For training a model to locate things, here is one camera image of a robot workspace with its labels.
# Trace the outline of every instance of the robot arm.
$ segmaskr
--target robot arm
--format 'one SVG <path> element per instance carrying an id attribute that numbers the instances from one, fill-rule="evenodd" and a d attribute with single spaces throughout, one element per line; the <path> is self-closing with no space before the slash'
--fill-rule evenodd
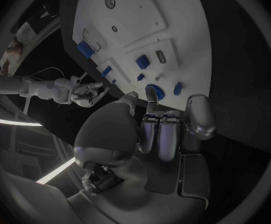
<path id="1" fill-rule="evenodd" d="M 19 94 L 22 97 L 38 96 L 44 100 L 53 99 L 59 104 L 75 102 L 79 106 L 89 108 L 95 105 L 108 92 L 98 94 L 98 88 L 103 83 L 77 85 L 78 77 L 72 76 L 71 80 L 56 79 L 55 81 L 36 81 L 30 77 L 21 79 L 14 77 L 0 77 L 0 94 Z"/>

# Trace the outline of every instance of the light strip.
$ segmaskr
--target light strip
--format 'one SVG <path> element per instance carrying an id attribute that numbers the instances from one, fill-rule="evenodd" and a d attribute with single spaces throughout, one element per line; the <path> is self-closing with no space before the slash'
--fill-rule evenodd
<path id="1" fill-rule="evenodd" d="M 57 176 L 60 172 L 68 168 L 74 162 L 75 162 L 75 158 L 70 159 L 68 162 L 64 163 L 61 167 L 58 167 L 56 170 L 52 171 L 50 174 L 47 174 L 45 177 L 41 178 L 36 183 L 39 183 L 39 184 L 47 183 L 48 181 L 53 179 L 55 176 Z"/>
<path id="2" fill-rule="evenodd" d="M 17 122 L 17 121 L 10 121 L 10 120 L 4 120 L 4 119 L 0 119 L 0 123 L 13 124 L 13 125 L 23 125 L 23 126 L 42 126 L 39 123 Z"/>

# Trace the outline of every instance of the person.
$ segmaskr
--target person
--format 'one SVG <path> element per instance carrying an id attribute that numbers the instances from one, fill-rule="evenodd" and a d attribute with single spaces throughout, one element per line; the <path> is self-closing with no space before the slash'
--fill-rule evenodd
<path id="1" fill-rule="evenodd" d="M 12 42 L 10 44 L 10 47 L 8 47 L 6 49 L 6 55 L 7 55 L 7 59 L 5 60 L 5 62 L 3 63 L 3 65 L 0 68 L 0 75 L 1 76 L 7 76 L 8 72 L 9 72 L 9 65 L 10 65 L 10 61 L 8 59 L 8 55 L 9 54 L 18 54 L 21 55 L 23 51 L 23 46 L 20 42 L 18 42 L 16 36 L 12 39 Z"/>

